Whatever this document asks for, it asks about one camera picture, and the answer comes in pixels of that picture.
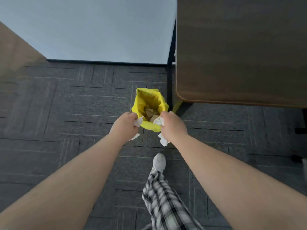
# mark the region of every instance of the forearm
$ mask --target forearm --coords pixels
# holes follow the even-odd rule
[[[2,212],[0,229],[82,229],[123,143],[105,136]]]
[[[188,136],[173,144],[234,229],[300,229],[307,198],[255,168]]]

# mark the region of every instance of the black and white plaid pants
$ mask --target black and white plaid pants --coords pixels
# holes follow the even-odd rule
[[[204,230],[191,216],[176,191],[164,180],[161,172],[151,171],[142,197],[151,215],[151,224],[143,230]]]

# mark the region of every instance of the desk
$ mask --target desk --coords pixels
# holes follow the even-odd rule
[[[178,0],[186,103],[307,108],[307,0]]]

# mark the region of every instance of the person's left hand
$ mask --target person's left hand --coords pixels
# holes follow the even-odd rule
[[[136,113],[123,113],[114,123],[109,135],[113,135],[120,142],[125,144],[138,132],[138,127],[133,126],[133,121],[138,118]]]

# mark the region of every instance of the shoe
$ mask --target shoe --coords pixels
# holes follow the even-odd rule
[[[155,169],[163,174],[165,166],[166,166],[165,156],[161,153],[158,153],[153,159],[153,168],[151,171]]]

